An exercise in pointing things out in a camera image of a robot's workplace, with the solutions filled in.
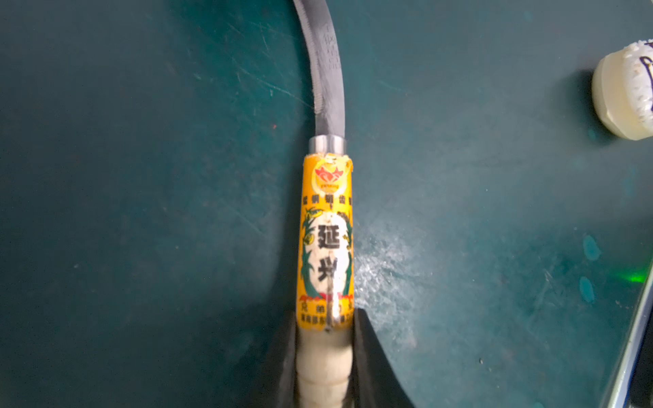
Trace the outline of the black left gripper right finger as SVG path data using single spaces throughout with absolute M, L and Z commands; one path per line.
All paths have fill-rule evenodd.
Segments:
M 354 401 L 361 408 L 413 408 L 365 309 L 354 314 Z

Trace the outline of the small sickle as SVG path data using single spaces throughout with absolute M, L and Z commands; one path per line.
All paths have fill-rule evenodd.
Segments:
M 316 134 L 304 158 L 296 320 L 296 405 L 352 407 L 353 163 L 345 139 L 345 89 L 324 1 L 294 4 L 311 68 Z

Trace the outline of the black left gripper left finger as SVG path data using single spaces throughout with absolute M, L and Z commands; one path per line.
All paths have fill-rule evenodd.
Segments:
M 250 407 L 294 407 L 297 324 L 287 312 L 273 337 L 249 394 Z

